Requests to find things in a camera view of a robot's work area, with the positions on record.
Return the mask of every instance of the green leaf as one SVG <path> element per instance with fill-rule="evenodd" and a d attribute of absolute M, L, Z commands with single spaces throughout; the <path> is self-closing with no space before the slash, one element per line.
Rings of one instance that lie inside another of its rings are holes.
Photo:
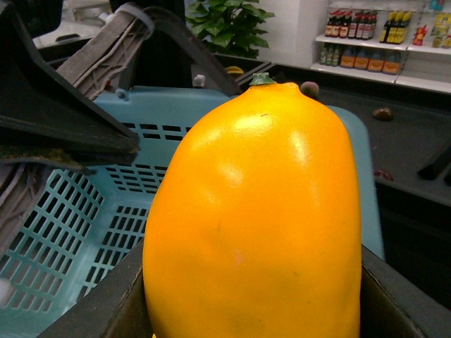
<path fill-rule="evenodd" d="M 196 25 L 198 23 L 204 23 L 209 20 L 209 16 L 187 16 L 186 21 L 191 23 L 192 25 Z"/>
<path fill-rule="evenodd" d="M 209 23 L 208 25 L 205 25 L 205 30 L 213 36 L 218 35 L 224 30 L 224 28 L 226 28 L 226 23 L 222 18 L 219 19 L 217 23 Z"/>
<path fill-rule="evenodd" d="M 238 6 L 241 6 L 241 4 L 243 2 L 245 2 L 245 0 L 227 0 L 224 3 L 224 6 L 227 6 L 227 7 L 238 7 Z"/>
<path fill-rule="evenodd" d="M 198 36 L 200 34 L 200 32 L 205 29 L 205 25 L 206 25 L 206 23 L 201 23 L 200 25 L 192 26 L 191 32 L 195 36 Z"/>
<path fill-rule="evenodd" d="M 242 35 L 237 35 L 235 37 L 235 44 L 241 48 L 243 48 L 245 51 L 249 50 L 249 42 L 245 37 Z"/>
<path fill-rule="evenodd" d="M 249 12 L 250 15 L 255 16 L 257 18 L 260 18 L 260 11 L 258 8 L 255 8 L 254 5 L 251 4 L 244 4 L 241 6 L 243 9 L 246 10 L 246 12 Z"/>
<path fill-rule="evenodd" d="M 187 8 L 188 12 L 193 14 L 207 14 L 208 11 L 205 8 L 204 4 L 200 1 L 193 2 Z"/>
<path fill-rule="evenodd" d="M 226 1 L 227 1 L 227 0 L 209 0 L 209 5 L 210 5 L 210 6 L 213 6 L 213 7 L 219 6 L 219 5 L 224 5 L 224 3 L 225 3 Z"/>
<path fill-rule="evenodd" d="M 260 37 L 249 37 L 249 44 L 258 47 L 269 48 L 268 42 Z"/>
<path fill-rule="evenodd" d="M 259 17 L 263 20 L 268 19 L 268 18 L 274 18 L 276 16 L 273 12 L 267 12 L 263 9 L 259 9 L 259 12 L 260 12 Z"/>
<path fill-rule="evenodd" d="M 232 32 L 222 32 L 215 37 L 211 37 L 211 42 L 213 44 L 216 44 L 218 46 L 221 46 L 223 48 L 226 48 L 227 45 L 230 43 L 230 41 L 233 38 Z"/>
<path fill-rule="evenodd" d="M 251 33 L 255 35 L 266 34 L 267 32 L 268 32 L 267 30 L 259 30 L 258 28 L 254 28 L 253 30 L 251 30 Z"/>

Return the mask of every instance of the bottle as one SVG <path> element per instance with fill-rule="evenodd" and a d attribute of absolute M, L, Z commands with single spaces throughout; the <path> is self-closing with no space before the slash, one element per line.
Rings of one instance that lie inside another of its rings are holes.
<path fill-rule="evenodd" d="M 329 43 L 326 42 L 323 45 L 323 48 L 321 49 L 321 53 L 320 53 L 320 56 L 319 56 L 319 64 L 320 65 L 325 65 L 326 64 L 326 57 L 327 57 L 328 48 L 329 48 Z"/>
<path fill-rule="evenodd" d="M 343 51 L 343 54 L 341 56 L 340 67 L 353 68 L 355 62 L 355 55 L 356 55 L 355 47 L 348 46 Z"/>
<path fill-rule="evenodd" d="M 341 22 L 344 20 L 344 14 L 345 12 L 338 12 L 335 20 L 333 22 L 332 25 L 332 35 L 331 37 L 338 37 L 340 35 L 340 27 L 341 27 Z"/>
<path fill-rule="evenodd" d="M 333 67 L 338 66 L 338 64 L 340 63 L 340 56 L 341 56 L 341 47 L 338 44 L 335 46 L 333 50 L 332 62 L 330 62 L 330 65 Z"/>
<path fill-rule="evenodd" d="M 401 54 L 399 53 L 399 51 L 392 52 L 388 55 L 383 64 L 382 73 L 396 75 L 400 70 L 400 64 Z"/>
<path fill-rule="evenodd" d="M 364 25 L 364 31 L 362 32 L 362 40 L 368 40 L 371 38 L 371 29 L 373 27 L 372 20 L 373 20 L 373 13 L 370 12 L 368 14 L 368 20 L 366 20 L 365 25 Z"/>
<path fill-rule="evenodd" d="M 402 16 L 401 22 L 398 24 L 396 29 L 396 35 L 393 41 L 394 44 L 401 44 L 404 42 L 404 39 L 407 36 L 407 26 L 409 25 L 411 16 L 412 12 L 406 12 Z"/>
<path fill-rule="evenodd" d="M 364 34 L 365 24 L 368 20 L 368 13 L 364 13 L 357 24 L 357 32 L 355 34 L 356 39 L 361 39 Z"/>
<path fill-rule="evenodd" d="M 354 62 L 354 68 L 366 70 L 368 68 L 368 63 L 369 63 L 368 50 L 366 48 L 362 48 L 360 49 L 359 53 L 357 53 Z"/>
<path fill-rule="evenodd" d="M 347 37 L 347 34 L 350 31 L 351 20 L 352 20 L 352 11 L 349 11 L 345 14 L 345 19 L 343 20 L 343 22 L 341 23 L 341 26 L 340 26 L 340 37 L 341 38 Z"/>
<path fill-rule="evenodd" d="M 443 41 L 442 48 L 451 48 L 451 35 L 448 35 Z"/>
<path fill-rule="evenodd" d="M 379 73 L 383 69 L 383 52 L 380 49 L 375 49 L 368 62 L 368 71 L 373 73 Z"/>
<path fill-rule="evenodd" d="M 392 24 L 393 24 L 393 21 L 395 20 L 395 18 L 396 18 L 396 12 L 391 12 L 390 15 L 388 16 L 387 21 L 385 22 L 385 24 L 383 26 L 381 39 L 379 40 L 379 42 L 383 42 L 383 43 L 387 42 L 387 38 L 388 38 L 388 35 L 390 34 L 390 29 L 392 27 Z"/>
<path fill-rule="evenodd" d="M 388 33 L 388 37 L 387 37 L 387 43 L 388 44 L 394 44 L 395 43 L 395 38 L 397 36 L 397 29 L 401 25 L 402 16 L 404 16 L 404 12 L 402 12 L 402 11 L 397 12 L 396 17 L 395 17 L 395 21 L 391 25 L 390 32 Z"/>
<path fill-rule="evenodd" d="M 350 23 L 350 30 L 347 33 L 348 39 L 354 39 L 355 35 L 357 33 L 357 25 L 359 24 L 360 18 L 362 17 L 362 12 L 355 13 L 351 23 Z"/>
<path fill-rule="evenodd" d="M 332 57 L 333 57 L 334 49 L 335 49 L 335 45 L 334 44 L 330 44 L 329 48 L 327 50 L 327 54 L 326 54 L 326 63 L 325 63 L 325 65 L 332 65 Z"/>
<path fill-rule="evenodd" d="M 374 30 L 376 29 L 377 22 L 378 22 L 378 11 L 373 11 L 373 16 L 371 17 L 371 31 L 369 35 L 370 39 L 374 36 Z"/>
<path fill-rule="evenodd" d="M 324 35 L 327 37 L 332 36 L 332 26 L 333 26 L 333 22 L 335 20 L 334 15 L 335 15 L 335 12 L 329 14 L 329 19 L 326 24 L 326 31 L 324 32 Z"/>

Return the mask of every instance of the yellow papaya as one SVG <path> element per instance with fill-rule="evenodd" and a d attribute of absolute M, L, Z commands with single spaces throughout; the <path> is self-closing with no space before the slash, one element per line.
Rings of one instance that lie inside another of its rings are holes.
<path fill-rule="evenodd" d="M 295 83 L 251 86 L 181 141 L 143 277 L 157 338 L 357 338 L 360 207 L 350 137 Z"/>

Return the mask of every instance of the potted plant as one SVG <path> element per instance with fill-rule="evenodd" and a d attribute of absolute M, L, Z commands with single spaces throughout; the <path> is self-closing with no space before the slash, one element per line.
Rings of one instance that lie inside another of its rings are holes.
<path fill-rule="evenodd" d="M 269 48 L 259 29 L 274 13 L 257 8 L 259 0 L 196 0 L 187 8 L 191 30 L 213 53 L 256 58 Z"/>

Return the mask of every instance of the sauce bottle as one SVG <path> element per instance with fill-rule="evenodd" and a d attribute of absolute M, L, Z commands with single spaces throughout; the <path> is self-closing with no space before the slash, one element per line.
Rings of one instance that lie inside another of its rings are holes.
<path fill-rule="evenodd" d="M 364 25 L 364 31 L 362 32 L 363 40 L 368 40 L 372 37 L 372 35 L 371 35 L 371 29 L 373 27 L 372 20 L 373 20 L 373 13 L 370 12 L 368 14 L 368 20 L 366 20 L 365 25 Z"/>
<path fill-rule="evenodd" d="M 352 11 L 349 11 L 345 14 L 345 19 L 342 21 L 340 26 L 340 37 L 346 38 L 349 31 L 350 31 L 350 25 L 352 21 Z"/>
<path fill-rule="evenodd" d="M 398 12 L 396 14 L 395 21 L 391 25 L 390 31 L 388 33 L 388 37 L 387 37 L 387 43 L 388 44 L 394 44 L 395 43 L 395 39 L 396 39 L 396 36 L 397 36 L 397 29 L 401 25 L 403 16 L 404 16 L 404 12 Z"/>
<path fill-rule="evenodd" d="M 368 20 L 368 13 L 364 13 L 357 24 L 357 33 L 355 34 L 356 39 L 361 39 L 364 34 L 365 24 Z"/>
<path fill-rule="evenodd" d="M 335 14 L 337 12 L 333 12 L 329 14 L 329 19 L 327 21 L 327 25 L 326 25 L 326 31 L 324 32 L 324 35 L 327 37 L 331 37 L 332 36 L 332 27 L 333 27 L 333 23 L 335 21 Z"/>
<path fill-rule="evenodd" d="M 332 25 L 331 37 L 338 37 L 340 35 L 341 22 L 345 19 L 345 12 L 338 12 Z"/>
<path fill-rule="evenodd" d="M 383 26 L 381 39 L 379 40 L 379 42 L 383 42 L 383 43 L 387 42 L 387 38 L 388 38 L 388 35 L 390 34 L 390 30 L 391 30 L 392 24 L 394 23 L 395 18 L 396 18 L 396 12 L 391 12 L 390 15 L 388 16 L 387 21 L 385 22 L 385 24 Z"/>
<path fill-rule="evenodd" d="M 348 39 L 354 39 L 355 35 L 357 33 L 357 26 L 359 24 L 360 18 L 362 17 L 362 12 L 355 13 L 351 23 L 350 23 L 350 30 L 347 33 Z"/>

